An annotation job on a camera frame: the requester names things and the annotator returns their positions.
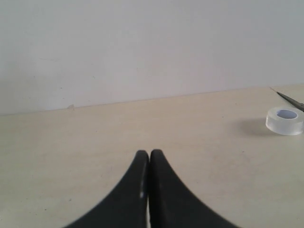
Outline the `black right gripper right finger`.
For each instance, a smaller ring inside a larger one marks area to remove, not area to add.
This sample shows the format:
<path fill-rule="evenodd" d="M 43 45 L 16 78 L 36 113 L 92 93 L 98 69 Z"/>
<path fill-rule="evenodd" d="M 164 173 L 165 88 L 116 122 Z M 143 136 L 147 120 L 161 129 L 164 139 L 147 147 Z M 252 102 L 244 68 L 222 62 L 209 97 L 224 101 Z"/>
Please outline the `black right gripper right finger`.
<path fill-rule="evenodd" d="M 152 228 L 237 227 L 201 202 L 159 149 L 150 155 L 149 212 Z"/>

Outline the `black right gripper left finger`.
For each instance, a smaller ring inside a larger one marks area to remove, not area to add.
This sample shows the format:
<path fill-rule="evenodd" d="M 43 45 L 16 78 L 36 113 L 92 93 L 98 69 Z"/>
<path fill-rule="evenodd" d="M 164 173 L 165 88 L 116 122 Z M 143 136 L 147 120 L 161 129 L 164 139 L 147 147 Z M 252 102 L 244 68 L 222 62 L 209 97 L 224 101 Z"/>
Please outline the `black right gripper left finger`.
<path fill-rule="evenodd" d="M 149 155 L 139 150 L 117 185 L 94 208 L 68 228 L 147 227 Z"/>

